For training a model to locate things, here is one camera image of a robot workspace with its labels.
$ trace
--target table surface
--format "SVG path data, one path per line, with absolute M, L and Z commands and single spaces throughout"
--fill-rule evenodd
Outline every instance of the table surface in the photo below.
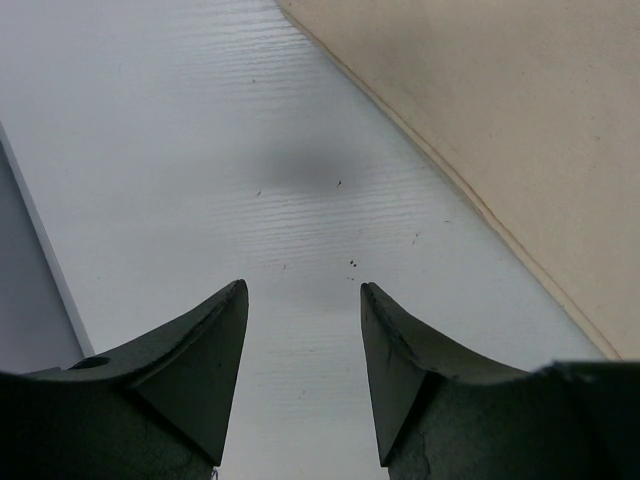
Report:
M 85 351 L 249 284 L 223 479 L 385 478 L 361 282 L 520 368 L 601 358 L 272 0 L 0 9 L 0 121 Z

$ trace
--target white table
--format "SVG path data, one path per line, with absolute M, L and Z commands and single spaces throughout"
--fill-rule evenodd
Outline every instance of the white table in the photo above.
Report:
M 0 121 L 85 352 L 248 281 L 223 480 L 385 478 L 364 281 L 517 367 L 600 358 L 272 0 L 0 3 Z

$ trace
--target black plastic part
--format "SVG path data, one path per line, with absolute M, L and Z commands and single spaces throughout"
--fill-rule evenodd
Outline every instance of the black plastic part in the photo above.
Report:
M 380 462 L 391 480 L 640 478 L 640 364 L 522 372 L 361 289 Z
M 209 479 L 247 314 L 239 280 L 69 370 L 0 373 L 0 478 Z

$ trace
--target cardboard sheet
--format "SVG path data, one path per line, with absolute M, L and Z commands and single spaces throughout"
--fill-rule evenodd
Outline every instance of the cardboard sheet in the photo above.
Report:
M 281 6 L 608 357 L 640 357 L 640 3 Z

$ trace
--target beige mat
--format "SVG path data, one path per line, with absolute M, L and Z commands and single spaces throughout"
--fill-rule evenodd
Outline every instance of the beige mat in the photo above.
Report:
M 640 357 L 640 2 L 281 6 L 608 357 Z

